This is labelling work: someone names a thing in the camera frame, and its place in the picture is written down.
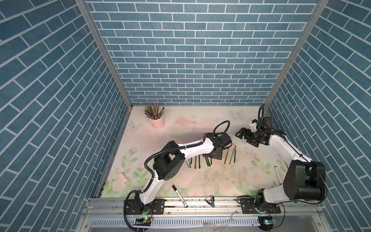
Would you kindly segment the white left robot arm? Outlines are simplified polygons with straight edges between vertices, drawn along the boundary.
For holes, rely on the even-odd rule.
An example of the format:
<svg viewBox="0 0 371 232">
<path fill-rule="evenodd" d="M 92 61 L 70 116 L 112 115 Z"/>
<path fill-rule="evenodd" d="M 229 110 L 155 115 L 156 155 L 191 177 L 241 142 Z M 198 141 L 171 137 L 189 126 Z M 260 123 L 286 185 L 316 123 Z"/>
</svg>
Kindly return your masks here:
<svg viewBox="0 0 371 232">
<path fill-rule="evenodd" d="M 177 144 L 170 141 L 159 152 L 146 159 L 145 169 L 151 174 L 146 187 L 135 194 L 135 200 L 144 205 L 152 203 L 163 183 L 177 175 L 186 160 L 203 156 L 221 160 L 223 150 L 232 145 L 226 132 L 205 133 L 201 140 Z"/>
</svg>

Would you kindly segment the silver carving knife capped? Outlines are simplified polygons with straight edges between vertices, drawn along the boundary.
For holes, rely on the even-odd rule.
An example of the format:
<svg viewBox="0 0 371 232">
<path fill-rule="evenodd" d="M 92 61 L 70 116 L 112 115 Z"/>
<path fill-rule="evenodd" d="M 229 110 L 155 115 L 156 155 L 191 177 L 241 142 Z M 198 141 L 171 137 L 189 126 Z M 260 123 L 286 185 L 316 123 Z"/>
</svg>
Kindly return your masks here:
<svg viewBox="0 0 371 232">
<path fill-rule="evenodd" d="M 236 150 L 236 146 L 234 146 L 234 148 L 233 148 L 233 150 L 232 150 L 232 152 L 231 152 L 231 157 L 230 157 L 230 159 L 229 159 L 229 165 L 230 165 L 231 162 L 232 162 L 232 159 L 233 159 L 234 154 L 235 154 L 235 150 Z"/>
</svg>

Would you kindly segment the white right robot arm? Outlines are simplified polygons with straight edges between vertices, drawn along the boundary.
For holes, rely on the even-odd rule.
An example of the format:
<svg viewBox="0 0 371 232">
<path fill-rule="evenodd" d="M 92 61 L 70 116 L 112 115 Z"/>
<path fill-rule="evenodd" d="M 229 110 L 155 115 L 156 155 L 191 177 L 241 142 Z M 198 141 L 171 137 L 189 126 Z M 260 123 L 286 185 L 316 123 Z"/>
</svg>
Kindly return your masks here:
<svg viewBox="0 0 371 232">
<path fill-rule="evenodd" d="M 260 144 L 271 146 L 288 167 L 283 184 L 258 191 L 256 206 L 292 201 L 321 203 L 326 199 L 326 168 L 321 162 L 312 161 L 305 156 L 289 141 L 284 132 L 274 128 L 270 117 L 255 119 L 250 127 L 241 128 L 235 136 L 256 148 Z"/>
</svg>

